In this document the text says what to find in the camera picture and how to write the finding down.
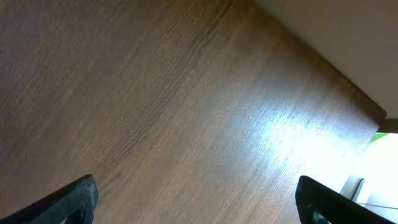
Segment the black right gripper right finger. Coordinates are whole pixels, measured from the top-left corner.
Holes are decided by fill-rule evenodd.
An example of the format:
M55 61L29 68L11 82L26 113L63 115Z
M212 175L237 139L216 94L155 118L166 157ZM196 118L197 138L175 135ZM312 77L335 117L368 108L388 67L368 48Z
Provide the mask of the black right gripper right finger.
M295 192L299 219L304 224L372 224L392 222L340 195L309 176L300 176Z

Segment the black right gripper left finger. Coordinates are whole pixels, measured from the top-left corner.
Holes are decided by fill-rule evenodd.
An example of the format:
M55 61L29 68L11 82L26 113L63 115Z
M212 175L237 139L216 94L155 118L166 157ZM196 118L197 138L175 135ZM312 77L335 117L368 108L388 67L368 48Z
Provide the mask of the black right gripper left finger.
M87 174L1 219L1 224L92 224L98 199L95 179Z

